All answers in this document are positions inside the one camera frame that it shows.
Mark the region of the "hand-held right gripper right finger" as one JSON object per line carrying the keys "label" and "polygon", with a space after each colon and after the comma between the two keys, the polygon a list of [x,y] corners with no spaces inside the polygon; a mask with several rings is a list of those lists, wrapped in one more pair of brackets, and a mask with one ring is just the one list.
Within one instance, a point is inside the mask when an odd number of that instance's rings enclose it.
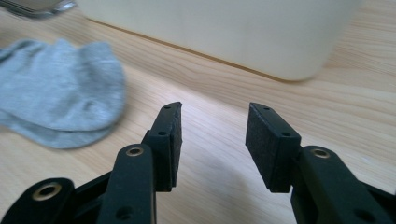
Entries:
{"label": "hand-held right gripper right finger", "polygon": [[300,144],[301,136],[273,108],[249,104],[246,146],[271,192],[290,191],[292,160]]}

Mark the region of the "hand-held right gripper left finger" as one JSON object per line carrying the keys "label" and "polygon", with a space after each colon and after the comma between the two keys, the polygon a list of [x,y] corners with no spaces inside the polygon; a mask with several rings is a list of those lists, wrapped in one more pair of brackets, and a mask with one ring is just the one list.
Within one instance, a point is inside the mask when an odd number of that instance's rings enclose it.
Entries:
{"label": "hand-held right gripper left finger", "polygon": [[181,107],[181,102],[164,105],[142,140],[153,153],[158,192],[170,192],[177,185],[182,146]]}

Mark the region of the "grey sock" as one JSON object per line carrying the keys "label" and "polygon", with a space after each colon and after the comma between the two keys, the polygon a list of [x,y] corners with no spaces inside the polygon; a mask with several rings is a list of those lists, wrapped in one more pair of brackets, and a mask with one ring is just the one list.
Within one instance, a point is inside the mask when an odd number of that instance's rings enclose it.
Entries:
{"label": "grey sock", "polygon": [[40,145],[57,149],[79,148],[96,143],[108,136],[113,125],[94,131],[59,131],[17,118],[0,110],[0,126],[20,134]]}
{"label": "grey sock", "polygon": [[94,131],[115,123],[125,78],[111,47],[80,48],[24,39],[0,49],[0,110],[57,131]]}

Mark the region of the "white divided storage box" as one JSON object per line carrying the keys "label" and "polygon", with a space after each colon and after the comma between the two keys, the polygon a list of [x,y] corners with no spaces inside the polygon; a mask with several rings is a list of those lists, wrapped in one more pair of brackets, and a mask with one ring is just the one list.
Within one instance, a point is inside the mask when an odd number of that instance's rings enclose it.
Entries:
{"label": "white divided storage box", "polygon": [[284,80],[314,76],[363,0],[76,0],[93,21]]}

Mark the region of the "transparent lid with metal rim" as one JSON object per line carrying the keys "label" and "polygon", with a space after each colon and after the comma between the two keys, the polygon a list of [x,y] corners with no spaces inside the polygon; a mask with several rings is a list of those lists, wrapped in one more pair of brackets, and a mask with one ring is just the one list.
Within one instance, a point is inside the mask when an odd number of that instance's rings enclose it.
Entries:
{"label": "transparent lid with metal rim", "polygon": [[76,5],[75,0],[0,0],[0,7],[30,19],[45,19]]}

